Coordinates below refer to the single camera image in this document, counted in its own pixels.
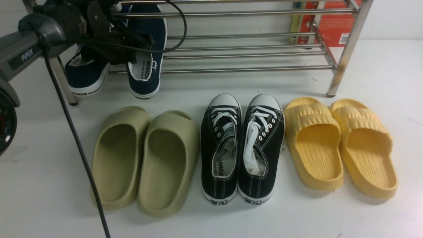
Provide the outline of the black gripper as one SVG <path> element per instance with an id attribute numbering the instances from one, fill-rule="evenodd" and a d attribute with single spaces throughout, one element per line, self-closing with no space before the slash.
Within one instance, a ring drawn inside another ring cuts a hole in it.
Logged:
<path id="1" fill-rule="evenodd" d="M 134 62 L 137 49 L 151 50 L 152 36 L 129 29 L 112 12 L 116 0 L 84 0 L 83 16 L 87 31 L 81 44 L 85 61 L 99 61 L 112 65 Z"/>

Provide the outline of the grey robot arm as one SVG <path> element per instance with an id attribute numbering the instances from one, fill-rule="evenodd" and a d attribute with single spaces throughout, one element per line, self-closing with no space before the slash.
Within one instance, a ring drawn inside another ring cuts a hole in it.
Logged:
<path id="1" fill-rule="evenodd" d="M 1 153 L 17 129 L 20 107 L 10 81 L 38 58 L 58 57 L 74 44 L 83 45 L 83 59 L 119 64 L 150 50 L 152 39 L 115 20 L 117 0 L 48 0 L 18 23 L 17 32 L 1 37 Z"/>

